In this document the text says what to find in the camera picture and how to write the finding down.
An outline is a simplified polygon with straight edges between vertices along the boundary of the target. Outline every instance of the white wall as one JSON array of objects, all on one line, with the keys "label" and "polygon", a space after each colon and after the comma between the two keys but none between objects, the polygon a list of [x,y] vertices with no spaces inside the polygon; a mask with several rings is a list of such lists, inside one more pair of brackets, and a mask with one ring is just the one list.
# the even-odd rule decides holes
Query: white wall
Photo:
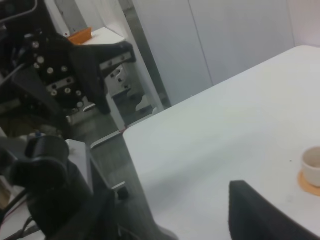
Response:
[{"label": "white wall", "polygon": [[187,0],[133,0],[175,105],[213,86]]},{"label": "white wall", "polygon": [[133,4],[173,104],[294,47],[287,0]]},{"label": "white wall", "polygon": [[320,47],[320,0],[288,0],[295,44]]},{"label": "white wall", "polygon": [[190,0],[213,84],[294,47],[287,0]]}]

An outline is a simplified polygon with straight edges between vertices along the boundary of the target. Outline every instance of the white panel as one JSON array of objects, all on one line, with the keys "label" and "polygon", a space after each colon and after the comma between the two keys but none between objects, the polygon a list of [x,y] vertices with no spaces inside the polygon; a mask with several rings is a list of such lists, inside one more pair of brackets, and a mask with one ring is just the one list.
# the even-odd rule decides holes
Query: white panel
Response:
[{"label": "white panel", "polygon": [[133,0],[173,105],[210,87],[212,81],[187,0]]},{"label": "white panel", "polygon": [[190,0],[190,5],[213,84],[294,47],[286,0]]},{"label": "white panel", "polygon": [[288,0],[295,44],[320,46],[320,0]]},{"label": "white panel", "polygon": [[131,32],[131,29],[126,20],[125,14],[118,0],[76,0],[78,7],[86,22],[92,20],[92,24],[88,26],[107,27],[113,32],[125,38],[126,41],[133,45],[133,50],[136,57],[135,64],[124,64],[128,74],[133,79],[139,79],[145,94],[151,101],[153,108],[158,108],[163,111],[163,105],[157,93],[157,90],[152,82],[146,64],[141,56],[136,40]]}]

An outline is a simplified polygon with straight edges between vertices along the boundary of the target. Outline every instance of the black mechanical part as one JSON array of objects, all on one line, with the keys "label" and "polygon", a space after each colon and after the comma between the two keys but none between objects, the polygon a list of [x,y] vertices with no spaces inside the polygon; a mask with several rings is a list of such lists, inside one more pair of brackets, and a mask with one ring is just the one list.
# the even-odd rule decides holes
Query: black mechanical part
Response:
[{"label": "black mechanical part", "polygon": [[95,103],[102,114],[109,114],[103,76],[92,48],[75,46],[70,50],[69,56],[88,100]]},{"label": "black mechanical part", "polygon": [[[1,21],[5,21],[5,28],[0,29],[0,72],[6,77],[22,64],[33,68],[60,110],[45,109],[48,105],[37,97],[3,84],[0,116],[37,115],[69,137],[70,127],[64,117],[77,112],[84,97],[101,113],[110,113],[104,78],[121,64],[136,61],[131,44],[73,45],[56,33],[44,0],[0,1]],[[106,62],[110,66],[101,70],[100,65]]]},{"label": "black mechanical part", "polygon": [[115,193],[97,193],[56,235],[48,240],[118,239]]},{"label": "black mechanical part", "polygon": [[71,127],[66,115],[63,113],[59,104],[48,93],[36,70],[29,67],[18,72],[13,77],[12,84],[22,91],[22,95],[32,96],[33,99],[41,103],[40,106],[38,104],[35,105],[37,108],[42,108],[41,110],[32,109],[34,114],[41,113],[44,118],[50,119],[50,122],[52,122],[54,126],[62,130],[65,138],[71,136]]},{"label": "black mechanical part", "polygon": [[52,237],[81,209],[92,192],[76,165],[68,160],[67,143],[54,136],[0,138],[1,174],[12,184],[26,188],[33,220]]},{"label": "black mechanical part", "polygon": [[319,240],[266,201],[245,181],[229,186],[229,230],[233,240]]}]

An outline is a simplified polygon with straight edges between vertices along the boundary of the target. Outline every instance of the gray floor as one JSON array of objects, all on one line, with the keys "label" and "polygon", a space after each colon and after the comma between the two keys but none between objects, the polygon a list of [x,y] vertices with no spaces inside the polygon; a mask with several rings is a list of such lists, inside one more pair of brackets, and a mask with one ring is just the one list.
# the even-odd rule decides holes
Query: gray floor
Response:
[{"label": "gray floor", "polygon": [[[137,97],[116,101],[126,122],[135,122],[149,114],[148,110],[135,112],[134,106],[139,100]],[[111,116],[101,115],[96,109],[86,113],[79,112],[72,117],[72,121],[73,139],[85,142],[88,146],[117,130]],[[113,138],[91,153],[99,171],[110,185],[127,183],[130,199],[120,208],[118,217],[121,225],[138,235],[141,240],[171,239],[158,229],[153,220],[123,136]]]},{"label": "gray floor", "polygon": [[[139,18],[134,9],[125,12],[129,26],[136,39],[139,50],[146,63],[153,83],[162,96],[165,107],[170,103],[158,72],[156,63],[150,51]],[[141,101],[143,93],[140,92],[132,98],[126,96],[115,100],[126,124],[132,124],[152,113],[152,109],[136,112],[135,108]],[[110,115],[101,115],[96,109],[83,113],[79,112],[72,117],[74,140],[85,142],[90,146],[93,142],[117,131]],[[150,212],[146,197],[141,187],[135,166],[131,160],[124,138],[119,135],[92,151],[98,170],[103,177],[115,186],[126,182],[130,192],[130,199],[121,206],[118,215],[119,222],[127,229],[138,235],[141,240],[169,240],[155,224]]]}]

